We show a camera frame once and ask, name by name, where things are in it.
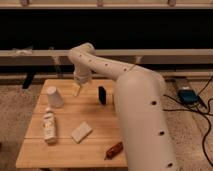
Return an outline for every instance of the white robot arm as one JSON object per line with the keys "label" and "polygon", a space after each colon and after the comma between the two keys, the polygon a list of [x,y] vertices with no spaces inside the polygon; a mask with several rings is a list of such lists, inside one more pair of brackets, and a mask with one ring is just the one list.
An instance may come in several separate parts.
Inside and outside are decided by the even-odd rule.
{"label": "white robot arm", "polygon": [[129,171],[178,171],[161,105],[163,77],[139,66],[97,57],[89,43],[71,49],[68,56],[75,65],[78,84],[91,79],[91,70],[116,81],[115,109]]}

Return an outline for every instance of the black panel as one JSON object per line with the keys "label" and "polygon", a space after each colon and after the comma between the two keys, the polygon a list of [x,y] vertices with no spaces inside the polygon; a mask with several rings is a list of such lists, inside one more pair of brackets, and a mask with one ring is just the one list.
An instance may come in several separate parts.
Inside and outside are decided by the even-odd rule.
{"label": "black panel", "polygon": [[0,49],[213,48],[213,10],[0,10]]}
{"label": "black panel", "polygon": [[[162,71],[171,71],[171,70],[181,70],[184,69],[185,71],[192,71],[192,70],[204,70],[204,69],[213,69],[212,64],[147,64],[147,65],[139,65],[151,70],[162,70]],[[60,70],[62,73],[68,72],[72,73],[74,71],[73,65],[62,65],[60,66]],[[0,67],[0,73],[47,73],[53,72],[57,73],[54,66],[2,66]]]}

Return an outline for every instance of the brown object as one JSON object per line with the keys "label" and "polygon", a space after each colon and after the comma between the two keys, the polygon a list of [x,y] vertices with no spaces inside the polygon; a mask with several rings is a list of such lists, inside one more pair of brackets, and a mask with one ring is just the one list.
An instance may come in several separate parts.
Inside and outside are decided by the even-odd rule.
{"label": "brown object", "polygon": [[119,142],[118,144],[114,145],[109,150],[107,150],[105,159],[112,159],[117,154],[119,154],[122,150],[123,150],[123,143]]}
{"label": "brown object", "polygon": [[98,7],[103,7],[104,6],[103,0],[97,0],[97,6]]}
{"label": "brown object", "polygon": [[30,0],[19,0],[22,6],[28,6],[30,4]]}
{"label": "brown object", "polygon": [[[17,168],[90,168],[126,167],[122,151],[113,160],[104,160],[106,151],[121,141],[118,120],[113,107],[111,80],[93,80],[85,84],[78,97],[72,88],[73,80],[46,80],[34,109],[19,156]],[[46,88],[56,86],[64,101],[62,108],[54,109],[57,119],[57,144],[48,146],[43,139],[42,119],[47,107]],[[100,105],[98,86],[107,90],[107,104]],[[83,121],[93,132],[80,144],[70,138],[70,132]]]}
{"label": "brown object", "polygon": [[176,0],[168,0],[168,5],[174,7],[176,5]]}

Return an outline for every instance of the cable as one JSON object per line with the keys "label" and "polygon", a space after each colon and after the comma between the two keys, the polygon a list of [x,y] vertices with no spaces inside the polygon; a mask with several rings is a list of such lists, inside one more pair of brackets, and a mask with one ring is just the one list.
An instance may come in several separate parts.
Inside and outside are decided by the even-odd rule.
{"label": "cable", "polygon": [[209,85],[209,83],[213,80],[213,76],[210,77],[209,81],[206,83],[206,85],[199,91],[197,96],[199,96]]}
{"label": "cable", "polygon": [[211,165],[211,167],[213,167],[213,162],[210,160],[208,154],[207,154],[207,151],[206,151],[206,146],[205,146],[205,143],[206,143],[206,139],[209,135],[209,133],[211,132],[212,130],[212,124],[209,120],[209,118],[207,117],[208,116],[213,116],[212,114],[210,114],[210,111],[211,111],[211,101],[213,100],[213,98],[210,98],[208,100],[208,109],[207,109],[207,112],[202,112],[200,111],[200,109],[198,108],[198,106],[193,106],[196,108],[196,110],[192,109],[191,107],[187,106],[187,105],[183,105],[181,102],[179,102],[178,100],[176,100],[175,98],[169,96],[169,95],[164,95],[165,97],[173,100],[174,102],[178,103],[179,105],[187,108],[187,109],[164,109],[164,111],[189,111],[189,112],[193,112],[193,113],[196,113],[196,114],[199,114],[200,116],[202,116],[203,118],[206,119],[206,121],[208,122],[208,130],[207,132],[204,134],[203,136],[203,139],[202,139],[202,150],[203,150],[203,153],[204,153],[204,156],[206,157],[207,161],[209,162],[209,164]]}
{"label": "cable", "polygon": [[[165,97],[167,97],[167,98],[169,98],[169,99],[171,99],[171,100],[173,100],[174,102],[176,102],[176,103],[178,103],[179,105],[181,105],[181,106],[183,106],[183,107],[185,107],[186,109],[184,110],[184,109],[163,109],[164,111],[170,111],[170,112],[172,112],[172,111],[190,111],[190,112],[194,112],[194,113],[197,113],[197,114],[205,114],[205,115],[208,115],[208,116],[213,116],[213,114],[210,114],[210,113],[207,113],[207,112],[202,112],[202,111],[200,111],[200,110],[194,110],[194,109],[192,109],[193,107],[196,107],[196,105],[195,106],[192,106],[192,107],[189,107],[189,106],[187,106],[187,105],[184,105],[184,104],[182,104],[181,102],[179,102],[178,100],[176,100],[175,98],[173,98],[173,97],[171,97],[171,96],[169,96],[169,95],[166,95],[166,94],[164,94],[164,96]],[[209,106],[209,109],[208,109],[208,111],[210,112],[210,102],[212,101],[213,99],[209,99],[209,101],[208,101],[208,106]]]}
{"label": "cable", "polygon": [[[198,94],[197,94],[198,97],[208,87],[208,85],[210,84],[210,82],[212,80],[213,80],[213,76],[210,77],[210,79],[208,80],[206,85],[198,92]],[[169,98],[169,99],[171,99],[171,100],[173,100],[174,102],[178,103],[179,105],[181,105],[181,106],[183,106],[185,108],[185,109],[164,109],[164,111],[170,111],[170,112],[173,112],[173,111],[189,111],[189,112],[193,112],[193,113],[199,114],[200,116],[202,116],[208,122],[208,129],[207,129],[207,131],[204,134],[203,139],[202,139],[202,150],[203,150],[204,156],[206,157],[207,161],[209,162],[211,167],[213,167],[213,162],[209,158],[208,153],[206,151],[206,146],[205,146],[205,143],[206,143],[206,140],[208,138],[208,135],[210,134],[210,132],[212,130],[211,121],[209,120],[209,118],[207,116],[213,116],[213,114],[210,113],[211,112],[211,101],[213,101],[213,98],[208,99],[207,111],[203,112],[198,107],[199,103],[195,104],[194,106],[188,106],[188,105],[182,104],[181,102],[179,102],[178,100],[176,100],[175,98],[173,98],[173,97],[171,97],[169,95],[164,95],[164,96]]]}
{"label": "cable", "polygon": [[209,118],[206,115],[201,115],[201,116],[203,118],[205,118],[206,121],[208,122],[208,130],[206,131],[206,133],[204,134],[203,139],[202,139],[202,149],[203,149],[203,153],[204,153],[206,159],[208,160],[209,164],[213,167],[213,162],[210,160],[210,158],[209,158],[209,156],[208,156],[208,154],[206,152],[206,146],[205,146],[206,139],[207,139],[209,133],[212,130],[212,124],[211,124]]}

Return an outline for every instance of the floor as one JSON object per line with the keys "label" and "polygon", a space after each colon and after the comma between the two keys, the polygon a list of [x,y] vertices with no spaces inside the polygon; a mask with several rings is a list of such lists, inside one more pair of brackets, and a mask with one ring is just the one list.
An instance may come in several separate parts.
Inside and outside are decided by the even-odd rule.
{"label": "floor", "polygon": [[[199,91],[206,82],[191,82],[192,87]],[[213,97],[213,83],[203,92],[206,101]],[[42,85],[31,85],[22,90],[21,85],[0,85],[0,171],[34,171],[37,169],[16,169],[15,162],[21,147],[23,137],[29,124],[33,108],[38,99]],[[172,83],[167,83],[167,94],[175,97]],[[176,109],[177,104],[163,98],[164,108]],[[207,129],[207,123],[202,117],[189,112],[166,112],[168,128],[172,137],[175,154],[179,165],[184,171],[213,170],[206,161],[201,140]],[[213,133],[207,140],[207,150],[213,159]],[[126,168],[117,169],[70,169],[71,171],[127,171]]]}

